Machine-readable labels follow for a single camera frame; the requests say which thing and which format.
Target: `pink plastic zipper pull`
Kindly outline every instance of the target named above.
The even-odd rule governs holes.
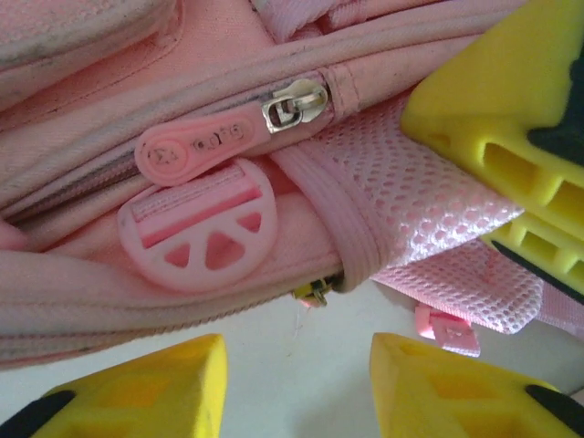
[[[192,120],[163,123],[138,140],[135,160],[155,184],[186,183],[217,164],[266,143],[272,134],[307,123],[326,108],[327,90],[308,79],[297,80],[268,101]]]
[[[415,310],[416,329],[423,338],[435,339],[443,349],[465,356],[478,357],[481,347],[471,323],[425,304]]]
[[[121,244],[152,282],[185,293],[232,285],[276,241],[276,199],[248,160],[171,189],[152,188],[118,213]]]

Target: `zipper pocket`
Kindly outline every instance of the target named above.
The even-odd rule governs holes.
[[[225,114],[229,117],[237,116],[237,114],[243,116],[254,107],[255,111],[252,112],[253,117],[251,119],[253,123],[249,123],[251,120],[248,119],[246,126],[253,130],[263,131],[263,133],[261,135],[252,134],[251,136],[247,133],[243,139],[235,139],[235,144],[233,142],[231,143],[233,147],[222,148],[220,151],[216,148],[218,143],[211,143],[210,141],[207,142],[204,148],[191,146],[198,138],[195,136],[193,140],[187,142],[187,148],[192,148],[193,151],[191,153],[197,153],[198,156],[211,157],[209,161],[205,161],[204,167],[198,168],[199,171],[205,167],[206,170],[209,170],[217,163],[231,158],[241,153],[241,151],[247,151],[255,146],[261,145],[263,142],[274,139],[277,134],[293,130],[301,124],[309,124],[315,121],[328,110],[332,110],[329,87],[324,78],[319,74],[306,76],[310,78],[295,80],[292,82],[292,85],[277,88],[275,91],[267,93],[262,92],[263,90],[258,90],[256,93],[252,91],[250,93],[251,96],[246,98],[231,98],[229,99],[231,101],[227,103],[222,103],[223,101],[216,102],[213,105],[196,111],[198,114],[201,114],[206,112],[205,108],[211,108],[211,114],[197,115],[191,118],[189,116],[183,116],[180,120],[162,123],[146,130],[141,136],[142,140],[148,140],[151,134],[161,131],[164,131],[165,137],[161,137],[160,135],[154,136],[150,142],[147,142],[147,145],[153,144],[155,147],[153,148],[154,150],[149,151],[150,158],[148,157],[148,152],[146,152],[146,163],[142,166],[142,173],[152,182],[153,178],[149,177],[149,168],[152,166],[152,163],[159,165],[156,169],[159,169],[160,166],[163,167],[165,160],[163,158],[162,160],[158,160],[160,154],[156,151],[156,146],[160,144],[159,141],[163,138],[173,141],[178,135],[180,140],[184,139],[184,135],[189,134],[189,132],[189,135],[193,135],[193,132],[202,131],[205,133],[211,132],[211,135],[213,135],[213,129],[217,128],[219,128],[217,135],[224,135],[221,132],[222,124],[214,122],[214,120],[229,120]],[[198,126],[202,130],[187,130],[183,132],[169,130],[169,128],[181,126]],[[141,144],[142,148],[136,148],[137,143]],[[116,183],[128,180],[141,172],[135,156],[141,154],[143,147],[143,142],[139,143],[137,139],[126,141],[79,166],[68,174],[57,178],[55,181],[46,184],[44,187],[21,200],[12,203],[2,210],[0,215],[8,223],[20,225],[34,216],[50,212],[67,203],[78,201],[97,191],[106,190]],[[170,157],[172,157],[172,154],[176,152],[170,150],[169,153]],[[194,177],[196,177],[196,172],[191,173],[191,178]]]

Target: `pink plastic clip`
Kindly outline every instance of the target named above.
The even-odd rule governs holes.
[[[276,241],[276,200],[248,160],[171,189],[153,188],[118,213],[121,244],[151,281],[204,292],[249,275]]]
[[[269,141],[259,102],[146,130],[134,152],[140,172],[155,184],[174,186]]]
[[[481,347],[471,323],[425,304],[415,310],[416,330],[423,338],[435,339],[443,349],[478,357]]]

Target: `white surface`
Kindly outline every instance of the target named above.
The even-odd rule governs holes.
[[[368,360],[375,332],[415,337],[413,303],[367,283],[328,307],[306,310],[284,297],[215,323],[101,353],[0,372],[0,422],[60,383],[205,333],[222,333],[230,377],[222,438],[379,437]],[[584,387],[584,344],[541,323],[515,336],[478,329],[481,360]]]

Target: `pink pull tab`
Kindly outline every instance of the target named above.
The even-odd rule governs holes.
[[[154,283],[185,293],[232,285],[276,241],[276,199],[248,160],[171,189],[153,188],[118,212],[121,244]]]
[[[146,130],[134,155],[140,172],[155,184],[186,183],[235,155],[270,140],[259,102]]]
[[[416,329],[420,336],[436,339],[438,345],[465,356],[478,357],[481,347],[471,323],[425,304],[415,310]]]

